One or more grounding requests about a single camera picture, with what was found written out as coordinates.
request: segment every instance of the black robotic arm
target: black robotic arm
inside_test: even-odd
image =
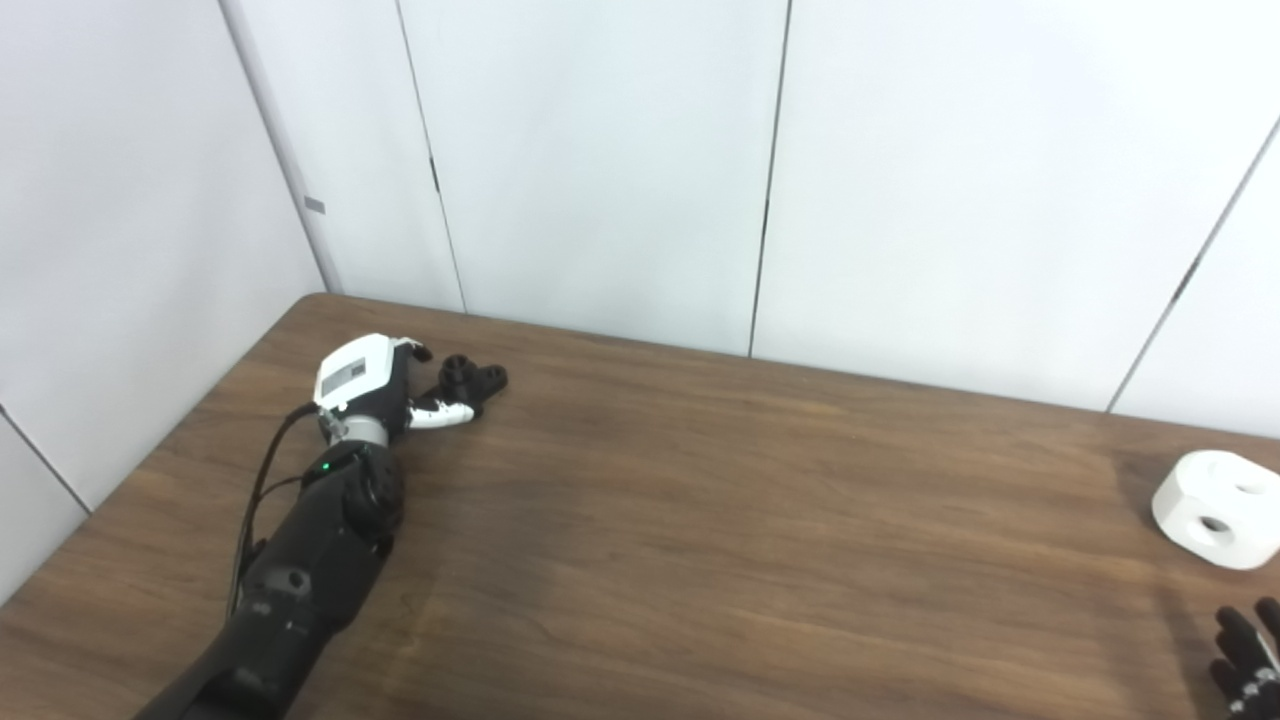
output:
[[[439,384],[408,393],[415,341],[365,336],[320,366],[314,404],[291,415],[259,474],[237,548],[227,624],[209,648],[134,720],[278,720],[320,653],[355,620],[396,541],[404,483],[389,446],[406,430],[470,421],[507,373],[447,359]],[[321,415],[330,446],[300,477],[297,503],[269,541],[252,543],[261,480],[283,430]]]

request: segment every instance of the hand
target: hand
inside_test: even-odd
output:
[[[1280,602],[1265,597],[1253,606],[1258,619],[1280,641]],[[1234,607],[1217,611],[1217,647],[1226,660],[1210,664],[1208,673],[1226,696],[1230,720],[1280,719],[1280,666],[1253,624]]]

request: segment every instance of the cable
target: cable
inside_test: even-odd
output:
[[[292,478],[287,478],[287,479],[283,479],[283,480],[276,480],[276,482],[266,486],[266,488],[262,489],[262,493],[257,496],[259,502],[266,500],[266,496],[269,496],[273,492],[283,488],[284,486],[296,483],[296,482],[298,482],[301,479],[302,479],[302,475],[293,475]]]
[[[252,546],[253,538],[253,515],[257,512],[257,505],[262,501],[266,495],[262,492],[262,486],[266,483],[266,473],[271,469],[271,461],[275,459],[275,450],[280,446],[280,441],[284,439],[284,433],[289,432],[289,428],[294,423],[306,418],[307,415],[314,415],[320,407],[315,402],[307,402],[306,405],[300,405],[294,407],[288,415],[284,416],[284,421],[280,423],[279,429],[275,430],[275,437],[271,438],[271,445],[266,447],[266,455],[262,457],[262,465],[257,469],[257,478],[253,479],[253,489],[250,491],[248,505],[244,507],[244,520],[241,521],[239,537],[236,538],[236,556],[232,559],[232,583],[227,597],[227,619],[236,612],[236,607],[239,605],[239,584],[241,574],[244,569],[244,556],[248,548]],[[276,483],[270,489],[275,489],[283,483]]]

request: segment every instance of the white block with holes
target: white block with holes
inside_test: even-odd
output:
[[[1169,539],[1222,568],[1252,570],[1280,550],[1280,475],[1234,452],[1184,455],[1151,510]]]

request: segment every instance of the white object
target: white object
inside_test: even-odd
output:
[[[463,310],[396,3],[224,6],[333,290]]]
[[[0,418],[0,605],[84,520],[58,478]]]
[[[422,346],[407,337],[392,340],[371,333],[334,350],[320,363],[312,400],[326,411],[342,411],[357,397],[383,388],[392,379],[396,348],[402,345]],[[460,425],[475,418],[475,410],[462,402],[410,406],[407,411],[408,427],[415,430]]]
[[[1233,452],[1184,455],[1151,511],[1169,539],[1222,568],[1252,570],[1280,550],[1280,475]]]
[[[421,346],[407,337],[392,340],[370,333],[334,350],[320,361],[312,400],[325,410],[343,410],[352,400],[385,386],[401,345]]]
[[[401,6],[467,310],[745,355],[786,1]]]
[[[1105,409],[1280,115],[1277,27],[795,3],[755,355]]]
[[[95,507],[320,274],[218,3],[14,5],[0,68],[0,402]]]
[[[1277,200],[1274,140],[1116,413],[1280,438]]]

